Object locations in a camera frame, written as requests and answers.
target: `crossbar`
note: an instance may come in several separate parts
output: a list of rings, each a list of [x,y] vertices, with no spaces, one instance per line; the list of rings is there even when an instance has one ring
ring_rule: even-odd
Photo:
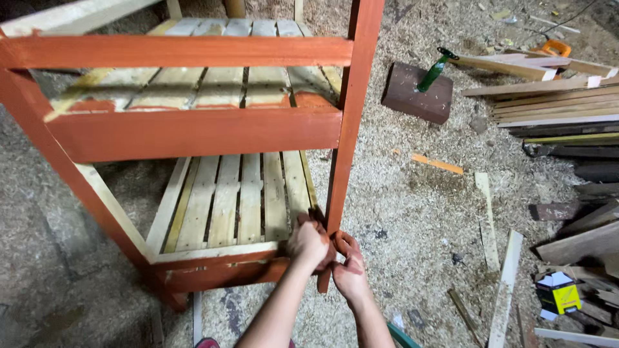
[[[337,37],[31,36],[0,40],[0,67],[349,66],[352,48]]]

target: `wooden board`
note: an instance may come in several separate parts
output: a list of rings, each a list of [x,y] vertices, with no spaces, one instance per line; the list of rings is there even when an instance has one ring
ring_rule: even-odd
[[[575,263],[585,256],[612,253],[619,250],[619,222],[538,246],[536,250],[542,260],[553,264]]]
[[[260,241],[261,195],[260,154],[243,155],[243,177],[241,178],[241,202],[237,244],[252,244]]]
[[[217,175],[215,200],[210,218],[208,248],[221,248],[234,244],[236,196],[241,155],[222,156]]]
[[[265,241],[287,240],[284,178],[279,152],[266,152],[264,162],[264,235]]]
[[[511,298],[514,292],[518,264],[520,262],[520,249],[522,248],[522,235],[516,231],[509,233],[509,242],[503,261],[501,280],[496,295],[495,311],[490,325],[490,337],[488,348],[502,348],[505,344],[505,331],[509,321]]]
[[[561,233],[585,232],[619,219],[619,200],[608,203],[591,214],[561,228]]]
[[[490,272],[498,272],[501,266],[496,250],[495,219],[492,214],[492,197],[490,196],[488,173],[475,172],[475,186],[482,191],[486,198],[486,216],[488,220],[487,223],[482,219],[479,220],[486,265]]]
[[[602,78],[599,76],[592,77],[575,77],[572,79],[551,80],[542,82],[528,82],[525,84],[502,85],[492,87],[480,87],[474,89],[465,89],[462,95],[472,97],[474,95],[496,95],[521,92],[548,92],[554,90],[570,90],[580,88],[594,88],[600,85]]]
[[[308,187],[305,183],[305,172],[303,171],[299,151],[283,151],[282,157],[284,158],[290,220],[295,221],[299,213],[307,214],[310,208],[310,197],[308,196]]]
[[[161,251],[165,235],[174,216],[178,196],[183,188],[190,162],[191,157],[181,157],[176,160],[168,186],[166,186],[163,192],[163,198],[161,198],[161,203],[150,226],[149,234],[146,237],[146,244],[155,254],[159,254],[159,251]]]
[[[450,59],[449,62],[520,76],[532,81],[549,81],[554,79],[556,74],[556,69],[528,66],[520,62],[493,61],[490,59],[483,59],[481,57],[463,56],[460,54],[458,54],[458,57],[460,57],[460,59]]]
[[[187,203],[187,211],[178,235],[176,251],[202,249],[209,207],[215,191],[215,176],[219,156],[200,158],[196,179]]]

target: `wooden slat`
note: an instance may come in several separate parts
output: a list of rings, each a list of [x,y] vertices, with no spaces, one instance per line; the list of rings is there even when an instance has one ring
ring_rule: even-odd
[[[178,235],[176,251],[197,250],[202,248],[209,207],[215,191],[215,176],[219,156],[208,156],[200,159],[196,179],[191,189],[183,226]]]
[[[279,152],[266,152],[264,162],[264,235],[265,241],[287,240],[286,196]]]
[[[260,242],[260,192],[263,186],[262,180],[260,180],[260,154],[244,154],[242,172],[238,236],[236,238],[239,245]]]
[[[458,57],[460,57],[460,59],[450,59],[449,62],[520,76],[533,81],[549,81],[552,80],[556,74],[556,69],[526,66],[520,62],[492,61],[490,59],[463,55],[458,55]]]
[[[240,188],[238,174],[241,155],[222,156],[217,175],[215,201],[210,218],[209,248],[221,248],[234,244],[236,217],[236,194]]]
[[[211,27],[221,25],[220,21],[205,21],[202,26]],[[251,21],[244,19],[231,19],[224,35],[245,36],[249,35]],[[197,93],[193,107],[199,109],[226,109],[238,108],[241,103],[243,88],[243,67],[210,67],[202,80],[200,90]]]
[[[284,171],[286,174],[286,190],[288,191],[288,206],[290,219],[294,221],[299,213],[307,213],[310,208],[310,197],[305,182],[305,173],[299,151],[284,151]]]
[[[333,107],[134,111],[61,115],[46,125],[73,161],[89,163],[333,149],[342,112]]]
[[[575,263],[585,256],[602,256],[617,250],[619,222],[537,247],[542,260],[553,264]]]
[[[252,37],[276,36],[274,20],[256,20]],[[284,67],[252,66],[249,68],[246,108],[289,108],[288,77]]]
[[[8,37],[31,35],[79,35],[102,27],[160,0],[81,0],[19,17],[0,24]]]
[[[168,238],[165,242],[165,247],[163,249],[164,253],[173,253],[176,250],[178,234],[181,232],[181,227],[183,226],[183,220],[185,219],[185,213],[187,212],[187,204],[189,203],[191,189],[193,188],[194,181],[196,180],[198,166],[200,166],[200,157],[193,157],[187,172],[187,179],[183,185],[183,192],[178,200],[174,220],[172,220],[172,226],[170,226],[170,233],[168,233]]]
[[[292,20],[278,20],[281,37],[302,37],[303,33]],[[317,66],[289,66],[288,76],[298,107],[321,107],[335,104],[329,81]]]
[[[20,37],[0,41],[0,67],[349,66],[352,46],[337,37]]]
[[[159,251],[161,251],[190,162],[191,157],[181,157],[176,160],[176,166],[172,171],[168,186],[163,192],[163,198],[161,198],[161,203],[150,226],[146,244],[155,254],[159,254]]]
[[[465,89],[462,95],[471,97],[474,95],[496,95],[521,92],[548,92],[554,90],[570,90],[580,88],[594,88],[600,85],[602,78],[599,76],[575,77],[572,79],[551,80],[542,82],[528,82],[526,84],[513,84],[491,87]]]

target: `dark wooden plank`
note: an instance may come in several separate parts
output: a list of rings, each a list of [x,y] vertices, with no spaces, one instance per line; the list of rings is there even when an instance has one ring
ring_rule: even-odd
[[[619,162],[591,162],[574,169],[579,178],[594,183],[619,183]]]
[[[529,210],[535,221],[559,221],[573,219],[581,204],[571,203],[552,203],[552,204],[531,204]]]
[[[619,222],[537,247],[542,260],[553,264],[575,263],[585,256],[599,257],[617,250]]]
[[[77,163],[331,149],[342,112],[327,108],[132,111],[47,123]]]
[[[426,70],[416,66],[395,62],[387,79],[387,91],[382,104],[432,123],[445,123],[451,110],[454,82],[439,76],[427,92],[414,92],[426,73]]]
[[[349,66],[352,51],[337,37],[31,36],[3,39],[0,67]]]

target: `paint-stained hand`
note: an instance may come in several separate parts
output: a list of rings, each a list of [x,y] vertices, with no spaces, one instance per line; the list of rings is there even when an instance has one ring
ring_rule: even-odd
[[[288,253],[293,260],[302,260],[317,271],[322,271],[335,259],[335,249],[327,232],[320,222],[312,220],[308,214],[297,217],[288,240]]]
[[[344,264],[337,261],[331,263],[333,281],[337,290],[352,306],[372,299],[372,291],[365,275],[365,263],[357,241],[346,232],[337,231],[335,247],[346,258]]]

